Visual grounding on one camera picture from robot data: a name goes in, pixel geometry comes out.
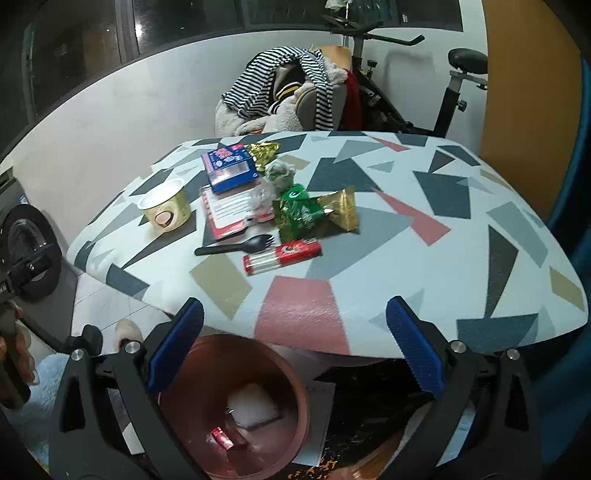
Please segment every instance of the gold wrapper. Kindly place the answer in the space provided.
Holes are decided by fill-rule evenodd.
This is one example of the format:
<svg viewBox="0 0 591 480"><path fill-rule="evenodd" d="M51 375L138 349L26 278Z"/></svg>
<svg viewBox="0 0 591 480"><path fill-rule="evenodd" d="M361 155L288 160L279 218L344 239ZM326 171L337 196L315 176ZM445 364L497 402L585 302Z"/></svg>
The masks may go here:
<svg viewBox="0 0 591 480"><path fill-rule="evenodd" d="M350 232L359 227L357 207L355 206L355 187L347 187L338 192L321 195L315 197L314 200L324 209L328 219L343 230Z"/></svg>
<svg viewBox="0 0 591 480"><path fill-rule="evenodd" d="M279 149L280 144L277 142L261 142L245 145L245 147L255 161L257 172L264 176L265 166L273 160L275 152Z"/></svg>

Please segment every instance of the fork handle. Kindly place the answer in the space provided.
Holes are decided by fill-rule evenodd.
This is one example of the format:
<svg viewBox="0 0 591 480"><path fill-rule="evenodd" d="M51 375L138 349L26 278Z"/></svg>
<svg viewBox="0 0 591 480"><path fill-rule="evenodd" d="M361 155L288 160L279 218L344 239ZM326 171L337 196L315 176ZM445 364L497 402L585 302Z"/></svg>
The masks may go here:
<svg viewBox="0 0 591 480"><path fill-rule="evenodd" d="M195 249L195 255L213 255L224 254L226 252L239 252L242 250L241 244L214 245L212 247L199 247Z"/></svg>

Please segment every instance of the blue gripper pad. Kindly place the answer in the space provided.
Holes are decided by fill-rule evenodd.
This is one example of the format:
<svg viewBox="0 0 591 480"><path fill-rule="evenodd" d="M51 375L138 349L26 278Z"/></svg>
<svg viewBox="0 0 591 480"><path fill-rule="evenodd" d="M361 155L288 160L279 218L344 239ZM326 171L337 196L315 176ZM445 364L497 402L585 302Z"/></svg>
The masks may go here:
<svg viewBox="0 0 591 480"><path fill-rule="evenodd" d="M173 326L156 349L147 369L148 392L158 395L173 382L185 357L203 328L203 305L196 299L188 300L173 319Z"/></svg>
<svg viewBox="0 0 591 480"><path fill-rule="evenodd" d="M421 389L439 397L445 389L443 359L433 345L439 339L432 337L439 334L447 343L445 338L435 325L419 320L400 296L388 302L386 323Z"/></svg>

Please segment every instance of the exercise bike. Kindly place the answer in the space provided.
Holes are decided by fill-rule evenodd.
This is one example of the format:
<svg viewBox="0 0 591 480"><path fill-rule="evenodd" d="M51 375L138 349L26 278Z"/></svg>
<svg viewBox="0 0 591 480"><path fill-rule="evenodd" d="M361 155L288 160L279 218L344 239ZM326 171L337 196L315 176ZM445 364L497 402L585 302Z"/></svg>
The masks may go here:
<svg viewBox="0 0 591 480"><path fill-rule="evenodd" d="M425 40L425 37L419 35L412 40L384 37L369 33L371 30L381 27L384 24L382 21L360 25L345 18L330 17L328 15L322 15L322 17L330 24L329 31L331 33L353 38L351 70L359 82L364 130L400 132L444 138L452 123L456 108L463 112L467 107L467 102L460 100L462 82L464 80L474 82L481 90L487 90L488 88L486 79L472 75L488 73L488 57L469 48L450 50L447 58L450 65L456 70L450 70L450 82L443 95L435 127L433 130L417 127L412 122L404 119L392 102L388 100L385 93L372 80L373 69L376 68L378 63L375 60L368 60L368 71L362 70L363 42L365 40L381 40L412 47Z"/></svg>

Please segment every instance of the washing machine door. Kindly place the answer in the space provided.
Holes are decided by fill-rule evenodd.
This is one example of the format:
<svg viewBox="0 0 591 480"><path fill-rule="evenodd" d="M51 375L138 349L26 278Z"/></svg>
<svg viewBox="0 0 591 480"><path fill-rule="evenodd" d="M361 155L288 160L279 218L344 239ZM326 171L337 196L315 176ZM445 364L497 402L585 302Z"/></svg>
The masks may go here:
<svg viewBox="0 0 591 480"><path fill-rule="evenodd" d="M61 250L51 225L39 210L26 203L12 207L0 231L2 268L9 270L47 245L51 245L46 253L50 267L20 288L18 294L25 301L42 300L56 289L61 271Z"/></svg>

